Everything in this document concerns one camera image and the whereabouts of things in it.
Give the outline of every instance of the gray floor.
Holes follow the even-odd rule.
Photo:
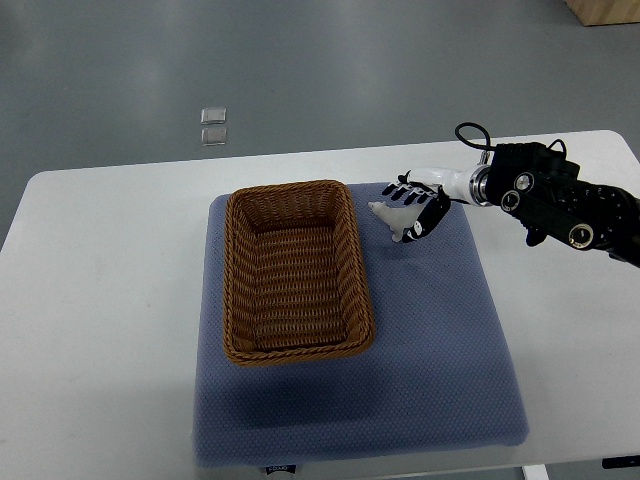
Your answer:
[[[640,155],[639,40],[562,0],[0,0],[0,242],[43,170],[453,140],[462,121],[610,129]],[[228,143],[200,147],[214,105]]]

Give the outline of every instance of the black cable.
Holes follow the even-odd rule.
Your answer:
[[[555,140],[551,145],[549,145],[547,148],[549,150],[551,150],[553,148],[553,146],[558,143],[560,144],[560,147],[562,148],[562,153],[564,153],[564,156],[567,156],[567,146],[564,144],[564,142],[560,139]]]
[[[471,128],[475,128],[476,130],[480,130],[484,135],[484,139],[487,143],[485,145],[480,145],[479,143],[472,143],[466,138],[464,138],[460,133],[460,130],[463,129],[464,127],[471,127]],[[458,137],[458,140],[460,140],[462,143],[464,143],[468,147],[477,148],[478,150],[491,151],[491,152],[495,152],[496,150],[496,147],[491,145],[491,136],[489,136],[489,132],[487,132],[487,130],[482,125],[478,125],[477,123],[473,123],[473,122],[464,122],[456,127],[455,133],[456,133],[456,137]]]

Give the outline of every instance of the robot finger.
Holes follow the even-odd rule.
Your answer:
[[[416,198],[419,198],[425,194],[426,192],[422,188],[414,187],[413,190],[411,190],[411,193],[407,196],[407,198],[405,198],[404,204],[411,205]]]
[[[389,195],[391,192],[393,192],[396,188],[399,188],[401,185],[402,185],[402,183],[400,182],[400,180],[396,180],[395,182],[391,182],[382,191],[382,194],[383,195]]]
[[[407,193],[408,191],[411,190],[411,187],[409,185],[401,185],[398,190],[396,190],[396,192],[391,195],[391,200],[398,200],[400,197],[402,197],[402,195],[404,195],[405,193]]]

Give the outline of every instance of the white robotic hand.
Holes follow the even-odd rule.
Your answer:
[[[393,193],[391,199],[399,200],[405,193],[409,193],[404,204],[411,205],[414,201],[421,204],[429,200],[424,208],[389,208],[379,202],[370,202],[369,207],[393,230],[394,241],[400,241],[401,236],[403,243],[412,242],[425,237],[438,225],[449,211],[451,200],[476,206],[489,205],[483,200],[479,190],[488,171],[489,167],[484,164],[463,172],[447,168],[410,170],[405,175],[399,175],[396,182],[387,185],[382,194]]]

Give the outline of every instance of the label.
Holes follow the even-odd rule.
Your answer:
[[[296,466],[295,465],[274,465],[273,467],[267,467],[265,470],[267,471],[267,475],[271,475],[273,472],[296,473]]]

